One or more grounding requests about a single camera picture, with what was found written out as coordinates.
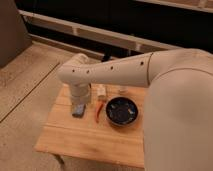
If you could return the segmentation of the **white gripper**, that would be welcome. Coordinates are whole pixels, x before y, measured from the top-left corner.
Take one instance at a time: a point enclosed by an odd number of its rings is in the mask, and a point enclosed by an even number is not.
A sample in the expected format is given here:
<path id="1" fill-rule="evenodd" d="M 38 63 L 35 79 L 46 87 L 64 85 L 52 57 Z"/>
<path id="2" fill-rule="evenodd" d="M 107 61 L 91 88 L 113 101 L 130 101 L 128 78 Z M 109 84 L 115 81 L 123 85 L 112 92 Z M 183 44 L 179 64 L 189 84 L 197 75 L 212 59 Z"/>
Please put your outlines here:
<path id="1" fill-rule="evenodd" d="M 91 101 L 91 86 L 89 84 L 69 85 L 70 100 L 73 104 L 87 104 Z"/>

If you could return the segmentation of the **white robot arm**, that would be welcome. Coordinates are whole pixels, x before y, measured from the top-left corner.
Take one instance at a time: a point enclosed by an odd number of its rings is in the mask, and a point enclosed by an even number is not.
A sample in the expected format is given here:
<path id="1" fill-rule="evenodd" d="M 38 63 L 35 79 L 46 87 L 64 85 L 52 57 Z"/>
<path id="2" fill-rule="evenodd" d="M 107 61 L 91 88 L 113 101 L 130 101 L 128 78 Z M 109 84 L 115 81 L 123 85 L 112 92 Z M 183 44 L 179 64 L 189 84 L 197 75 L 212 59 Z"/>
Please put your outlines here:
<path id="1" fill-rule="evenodd" d="M 58 70 L 71 101 L 90 101 L 91 83 L 146 87 L 145 171 L 213 171 L 213 54 L 156 51 L 103 63 L 74 55 Z"/>

